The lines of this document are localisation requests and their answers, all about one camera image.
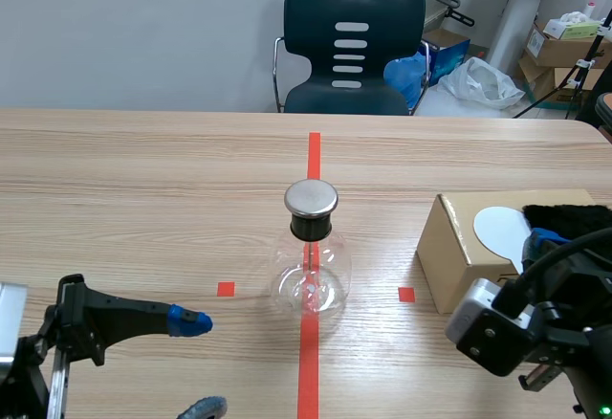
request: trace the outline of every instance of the wooden table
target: wooden table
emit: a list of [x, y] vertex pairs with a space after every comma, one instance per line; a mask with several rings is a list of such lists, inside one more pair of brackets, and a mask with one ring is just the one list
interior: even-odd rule
[[[104, 367], [74, 364], [68, 417], [168, 419], [216, 394], [229, 418], [295, 418], [299, 325], [271, 306], [267, 259], [312, 130], [354, 268], [339, 326], [321, 328], [320, 418], [576, 417], [565, 379], [527, 393], [446, 340], [415, 248], [441, 191], [585, 187], [612, 204], [612, 147], [590, 126], [0, 110], [0, 277], [30, 286], [24, 334], [72, 273], [215, 320], [202, 338], [138, 338]], [[219, 281], [235, 281], [236, 297], [218, 298]], [[400, 286], [415, 303], [398, 301]]]

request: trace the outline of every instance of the metal lid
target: metal lid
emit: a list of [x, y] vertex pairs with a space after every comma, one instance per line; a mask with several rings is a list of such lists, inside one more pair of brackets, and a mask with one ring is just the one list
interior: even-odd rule
[[285, 192], [285, 207], [300, 218], [321, 218], [338, 205], [336, 189], [322, 180], [300, 180]]

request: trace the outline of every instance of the red square marker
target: red square marker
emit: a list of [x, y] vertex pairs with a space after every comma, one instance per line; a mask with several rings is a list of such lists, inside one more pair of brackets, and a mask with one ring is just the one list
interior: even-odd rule
[[217, 297], [233, 297], [236, 284], [234, 282], [219, 282], [217, 285]]
[[414, 302], [414, 288], [399, 287], [400, 302]]

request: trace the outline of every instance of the glass bottle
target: glass bottle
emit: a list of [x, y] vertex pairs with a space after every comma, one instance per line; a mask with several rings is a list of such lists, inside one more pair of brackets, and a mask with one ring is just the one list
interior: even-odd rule
[[296, 315], [328, 317], [340, 310], [351, 287], [351, 255], [344, 238], [332, 229], [338, 206], [336, 189], [307, 179], [285, 192], [290, 228], [276, 242], [271, 258], [272, 297]]

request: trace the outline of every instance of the white sink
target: white sink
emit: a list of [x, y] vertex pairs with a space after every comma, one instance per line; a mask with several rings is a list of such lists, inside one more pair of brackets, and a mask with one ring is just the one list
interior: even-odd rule
[[508, 75], [513, 74], [534, 22], [539, 2], [540, 0], [510, 0], [508, 2], [487, 56], [487, 61], [493, 67]]

